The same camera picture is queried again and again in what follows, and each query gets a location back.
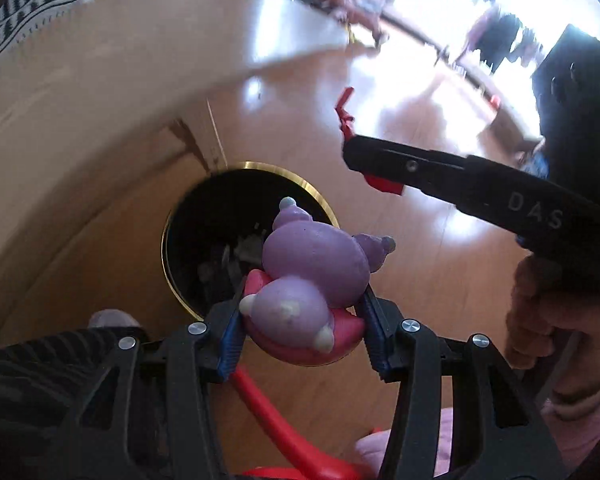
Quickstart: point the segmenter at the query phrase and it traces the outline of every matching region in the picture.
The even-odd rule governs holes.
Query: trash bin
[[[171,212],[162,234],[162,266],[171,290],[197,319],[234,296],[235,274],[259,267],[234,258],[247,238],[264,238],[285,196],[315,221],[338,226],[317,190],[290,171],[246,162],[213,174],[188,191]]]

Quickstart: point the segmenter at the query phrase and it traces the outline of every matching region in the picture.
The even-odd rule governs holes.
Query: person's hand
[[[507,314],[505,357],[512,368],[529,369],[554,351],[555,328],[584,335],[554,393],[581,399],[600,389],[600,292],[576,294],[546,289],[539,261],[530,256],[518,264]]]

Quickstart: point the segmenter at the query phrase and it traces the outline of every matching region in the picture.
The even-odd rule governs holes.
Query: wooden floor
[[[513,235],[418,190],[381,194],[340,157],[333,106],[350,85],[360,134],[506,162],[488,131],[493,111],[433,60],[431,50],[394,35],[379,55],[355,47],[315,56],[218,89],[210,104],[229,164],[283,166],[317,187],[348,232],[395,238],[397,251],[372,277],[378,296],[439,335],[483,332],[500,346],[512,273],[525,255]],[[103,212],[22,299],[0,344],[83,326],[101,308],[124,308],[154,337],[187,322],[164,283],[160,235],[203,173],[186,156]],[[390,425],[397,387],[378,380],[363,346],[336,364],[301,368],[247,341],[242,362],[299,432],[335,456],[348,456],[371,427]],[[446,405],[449,393],[447,385]],[[286,463],[231,386],[215,387],[212,400],[231,472]]]

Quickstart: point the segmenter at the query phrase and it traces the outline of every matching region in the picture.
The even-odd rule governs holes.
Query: black device
[[[563,288],[600,291],[600,41],[568,25],[532,84],[544,146],[524,171],[360,136],[345,140],[342,155],[351,170],[419,188],[515,233]],[[577,332],[555,331],[554,354],[523,374],[539,407],[579,341]]]
[[[244,330],[238,299],[218,303],[205,322],[141,346],[119,345],[82,389],[52,441],[48,480],[220,480],[222,464],[208,405],[208,384],[235,370]],[[437,337],[404,319],[369,287],[355,306],[366,323],[372,368],[400,382],[392,434],[379,478],[429,480],[438,446],[441,377],[454,384],[454,433],[449,473],[441,480],[566,478],[560,453],[532,400],[486,336],[466,342]],[[152,467],[155,439],[138,449],[129,430],[135,392],[158,384],[168,424],[168,477]],[[95,424],[102,406],[109,423]]]

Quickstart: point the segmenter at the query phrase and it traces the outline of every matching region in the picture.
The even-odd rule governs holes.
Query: blue gripper pad
[[[235,310],[220,340],[218,375],[223,381],[226,381],[234,373],[235,367],[238,365],[242,346],[244,345],[244,337],[245,332],[240,313]]]
[[[355,305],[356,315],[365,321],[365,346],[371,367],[384,380],[389,374],[390,365],[388,337],[379,317],[380,308],[378,298],[371,291],[371,287],[366,288],[365,293]]]

